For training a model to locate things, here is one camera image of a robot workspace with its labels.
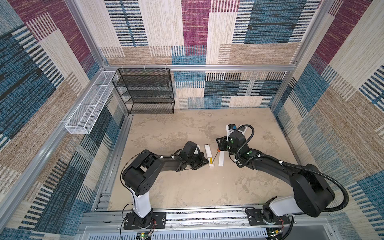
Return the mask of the orange handled screwdriver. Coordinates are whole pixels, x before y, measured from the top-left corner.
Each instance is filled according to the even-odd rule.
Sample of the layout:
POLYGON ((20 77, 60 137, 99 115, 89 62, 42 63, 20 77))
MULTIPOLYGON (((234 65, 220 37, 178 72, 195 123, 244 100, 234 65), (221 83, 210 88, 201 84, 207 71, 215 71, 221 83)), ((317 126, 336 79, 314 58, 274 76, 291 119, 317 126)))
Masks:
POLYGON ((219 154, 219 152, 217 151, 216 154, 214 155, 214 157, 212 157, 212 159, 213 159, 213 164, 214 164, 214 161, 215 161, 215 159, 216 159, 216 157, 217 157, 218 154, 219 154))

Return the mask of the white battery cover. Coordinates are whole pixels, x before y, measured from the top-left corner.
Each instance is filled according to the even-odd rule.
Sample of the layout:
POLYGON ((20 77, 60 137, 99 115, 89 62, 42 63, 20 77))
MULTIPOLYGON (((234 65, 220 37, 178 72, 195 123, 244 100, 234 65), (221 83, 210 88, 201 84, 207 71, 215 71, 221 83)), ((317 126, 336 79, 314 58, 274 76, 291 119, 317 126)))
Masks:
POLYGON ((225 154, 226 154, 225 151, 221 151, 219 153, 219 163, 218 163, 219 167, 223 167, 224 166, 225 154))

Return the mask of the white remote with grey screen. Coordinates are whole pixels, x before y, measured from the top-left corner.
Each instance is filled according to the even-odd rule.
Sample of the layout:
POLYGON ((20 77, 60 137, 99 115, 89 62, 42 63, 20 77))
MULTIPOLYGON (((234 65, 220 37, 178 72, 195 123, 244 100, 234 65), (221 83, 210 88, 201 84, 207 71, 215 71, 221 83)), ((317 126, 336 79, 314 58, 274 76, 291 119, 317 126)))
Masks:
POLYGON ((245 132, 247 131, 248 127, 246 125, 242 125, 238 128, 238 130, 242 133, 242 134, 245 134, 245 132))

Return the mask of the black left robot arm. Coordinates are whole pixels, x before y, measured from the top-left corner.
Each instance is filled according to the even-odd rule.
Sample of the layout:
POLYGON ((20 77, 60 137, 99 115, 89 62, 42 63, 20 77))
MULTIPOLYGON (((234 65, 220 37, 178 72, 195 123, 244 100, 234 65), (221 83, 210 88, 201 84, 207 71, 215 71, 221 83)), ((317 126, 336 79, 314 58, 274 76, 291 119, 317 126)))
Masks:
POLYGON ((183 149, 168 156, 143 150, 124 167, 120 179, 133 196, 134 213, 144 219, 153 211, 149 191, 161 172, 198 170, 208 164, 209 160, 200 151, 199 146, 188 141, 183 149))

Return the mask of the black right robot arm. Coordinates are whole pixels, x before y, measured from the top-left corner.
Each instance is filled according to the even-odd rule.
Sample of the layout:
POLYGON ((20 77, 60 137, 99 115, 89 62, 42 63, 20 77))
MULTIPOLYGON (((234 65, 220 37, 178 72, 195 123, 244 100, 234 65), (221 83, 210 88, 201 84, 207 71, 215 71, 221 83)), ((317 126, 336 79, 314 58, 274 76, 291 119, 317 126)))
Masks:
POLYGON ((292 187, 292 196, 273 197, 263 205, 261 215, 267 224, 274 224, 278 218, 288 214, 300 213, 315 218, 335 199, 335 193, 326 179, 315 174, 319 170, 314 165, 283 165, 278 159, 249 148, 246 137, 240 131, 216 141, 220 151, 227 151, 235 157, 239 168, 262 171, 292 187))

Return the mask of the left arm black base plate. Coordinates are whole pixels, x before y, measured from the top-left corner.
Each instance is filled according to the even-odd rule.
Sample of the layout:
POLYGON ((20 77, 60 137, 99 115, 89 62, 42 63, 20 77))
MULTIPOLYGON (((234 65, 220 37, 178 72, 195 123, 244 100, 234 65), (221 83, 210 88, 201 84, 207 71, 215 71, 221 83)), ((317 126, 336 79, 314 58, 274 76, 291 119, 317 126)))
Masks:
POLYGON ((123 225, 124 230, 150 230, 164 229, 167 213, 151 211, 147 216, 140 218, 135 212, 126 214, 123 225))

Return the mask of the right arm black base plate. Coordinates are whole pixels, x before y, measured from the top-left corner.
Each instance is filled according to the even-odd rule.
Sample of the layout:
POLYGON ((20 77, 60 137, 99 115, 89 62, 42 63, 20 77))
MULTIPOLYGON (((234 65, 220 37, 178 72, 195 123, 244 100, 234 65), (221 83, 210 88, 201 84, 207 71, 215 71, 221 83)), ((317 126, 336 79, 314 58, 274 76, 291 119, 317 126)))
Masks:
POLYGON ((269 210, 247 207, 245 213, 250 226, 289 225, 291 223, 289 216, 278 217, 269 210))

